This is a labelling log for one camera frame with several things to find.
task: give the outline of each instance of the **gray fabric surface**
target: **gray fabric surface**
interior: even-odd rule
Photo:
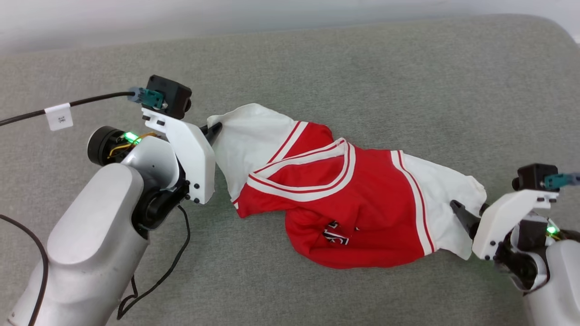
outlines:
[[[377,24],[153,42],[0,59],[0,117],[134,85],[151,74],[193,90],[186,121],[250,102],[327,124],[366,148],[406,153],[475,176],[491,201],[532,162],[577,171],[580,52],[550,21],[529,16]],[[86,142],[102,125],[146,132],[124,99],[73,109],[58,132],[38,117],[0,128],[0,212],[46,241],[98,170]],[[550,213],[580,229],[578,190]],[[205,206],[186,204],[192,240],[173,275],[110,325],[524,325],[521,295],[490,263],[438,252],[392,269],[333,270],[296,253],[283,213],[247,220],[216,173]],[[186,236],[173,213],[136,273],[144,291]],[[23,292],[39,255],[0,226],[0,314]]]

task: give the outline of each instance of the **cable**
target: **cable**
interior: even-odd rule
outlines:
[[[112,99],[114,97],[134,96],[134,95],[135,95],[135,92],[111,93],[111,94],[106,94],[106,95],[101,95],[101,96],[89,97],[88,99],[70,102],[69,104],[71,107],[74,107],[74,106],[79,106],[79,105],[86,104],[86,103],[91,103],[91,102],[96,102],[96,101],[101,101],[101,100],[106,100],[106,99]],[[12,122],[17,122],[17,121],[22,121],[22,120],[29,119],[29,118],[38,117],[39,115],[44,115],[44,114],[46,114],[45,110],[38,110],[38,111],[30,112],[30,113],[17,115],[15,117],[4,119],[4,120],[0,121],[0,126],[11,124]]]
[[[120,149],[122,149],[122,148],[129,148],[129,147],[131,147],[131,146],[136,146],[136,145],[137,145],[137,144],[136,144],[136,142],[137,142],[139,139],[143,139],[143,138],[145,138],[145,137],[147,137],[147,136],[157,136],[157,134],[156,134],[156,133],[154,133],[154,132],[148,132],[148,133],[145,133],[145,134],[143,134],[143,135],[141,135],[141,136],[137,137],[137,138],[136,138],[136,139],[133,141],[133,143],[119,145],[119,146],[117,146],[117,147],[113,148],[113,149],[112,149],[112,150],[109,152],[109,156],[108,156],[107,158],[111,158],[111,157],[113,157],[113,152],[114,152],[114,151],[116,151],[116,150],[120,150]]]
[[[552,239],[554,239],[554,240],[556,240],[556,241],[561,241],[561,240],[562,240],[560,237],[558,237],[558,236],[557,236],[557,235],[555,235],[555,234],[546,233],[546,236],[547,236],[547,237],[550,237],[550,238],[552,238]]]
[[[122,155],[123,153],[126,153],[126,152],[128,152],[128,151],[129,151],[129,149],[131,149],[131,148],[130,148],[130,147],[127,147],[127,148],[123,149],[122,151],[120,151],[119,153],[116,153],[115,155],[113,155],[113,156],[110,156],[110,157],[107,157],[107,158],[114,158],[114,157],[120,156],[120,155]]]
[[[123,299],[123,301],[121,301],[121,304],[119,305],[119,309],[117,310],[117,320],[121,320],[121,318],[123,318],[123,316],[129,311],[129,309],[131,309],[131,307],[133,307],[135,305],[135,303],[137,303],[139,300],[143,299],[145,296],[147,296],[148,294],[153,292],[153,290],[155,290],[159,285],[161,285],[161,283],[163,283],[163,281],[165,281],[169,277],[169,275],[171,275],[171,272],[173,272],[175,266],[177,266],[177,263],[179,262],[179,259],[181,258],[181,255],[185,251],[185,248],[187,248],[187,245],[189,244],[189,240],[191,238],[191,230],[189,228],[189,220],[187,218],[187,213],[186,213],[185,209],[183,209],[183,207],[181,207],[181,205],[178,205],[177,208],[179,208],[179,210],[183,213],[183,217],[185,218],[185,225],[187,227],[187,238],[185,240],[185,243],[183,244],[183,246],[181,247],[181,249],[177,253],[177,256],[175,256],[175,259],[173,260],[173,263],[171,264],[171,267],[169,268],[169,270],[159,279],[159,281],[157,281],[157,283],[155,283],[155,285],[153,285],[149,290],[147,290],[147,292],[139,295],[139,293],[137,292],[137,285],[135,284],[135,275],[133,275],[133,277],[131,277],[131,287],[133,288],[133,294],[127,296],[125,299]],[[130,299],[133,299],[133,298],[135,300],[131,301],[131,303],[127,307],[125,307],[125,304],[127,303],[127,301]]]
[[[28,326],[34,326],[36,319],[38,318],[38,313],[40,312],[42,300],[44,299],[44,293],[46,292],[46,283],[48,282],[48,255],[42,246],[42,242],[40,242],[38,237],[30,229],[5,215],[0,214],[0,219],[5,220],[6,222],[18,227],[20,230],[28,234],[28,236],[31,237],[34,243],[37,245],[38,250],[40,250],[40,256],[42,257],[42,281],[40,284],[40,290],[38,291],[36,305],[34,305],[32,316],[30,316],[30,321],[28,322]]]
[[[86,104],[86,103],[92,103],[92,102],[96,102],[96,101],[112,99],[114,97],[121,97],[121,96],[135,96],[135,92],[119,92],[119,93],[105,94],[105,95],[100,95],[100,96],[95,96],[95,97],[89,97],[88,99],[74,101],[74,102],[71,102],[70,104],[71,104],[71,107],[74,107],[74,106],[79,106],[79,105]]]
[[[30,112],[30,113],[17,115],[15,117],[0,121],[0,126],[11,124],[12,122],[22,121],[22,120],[25,120],[28,118],[34,118],[34,117],[37,117],[37,116],[43,115],[43,114],[46,114],[46,112],[44,112],[44,110],[38,110],[38,111]]]
[[[129,148],[129,147],[131,147],[131,146],[133,146],[133,144],[124,144],[124,145],[119,145],[119,146],[117,146],[117,147],[113,148],[113,149],[112,149],[112,150],[109,152],[109,156],[108,156],[107,158],[111,158],[111,157],[113,157],[113,152],[114,152],[114,151],[116,151],[116,150],[120,150],[120,149],[122,149],[122,148]]]

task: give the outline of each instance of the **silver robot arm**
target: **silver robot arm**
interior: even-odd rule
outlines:
[[[103,167],[49,236],[48,282],[37,326],[105,325],[149,245],[149,231],[183,200],[204,204],[211,198],[215,158],[209,142],[221,126],[200,129],[181,121],[191,91],[183,92],[188,89],[157,76],[150,84],[154,78],[162,85],[178,85],[181,92],[171,96],[171,90],[164,89],[163,104],[143,104],[146,125],[167,140],[144,137],[111,155],[112,148],[126,141],[126,133],[102,127],[93,134],[89,158]],[[29,325],[42,274],[39,263],[6,326]]]
[[[472,250],[506,270],[523,292],[532,326],[580,325],[580,233],[560,230],[534,209],[549,209],[557,202],[562,181],[552,165],[534,164],[518,170],[514,193],[505,194],[484,208],[481,219],[459,202],[451,207],[473,239]]]

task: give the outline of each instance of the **jersey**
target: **jersey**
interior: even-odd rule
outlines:
[[[328,267],[392,267],[438,249],[468,259],[471,240],[449,202],[485,202],[473,177],[400,150],[364,150],[324,125],[248,104],[208,118],[238,215],[286,211],[294,249]]]

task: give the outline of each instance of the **white wall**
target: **white wall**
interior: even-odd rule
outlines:
[[[527,13],[580,42],[579,0],[4,0],[0,55],[485,13]]]

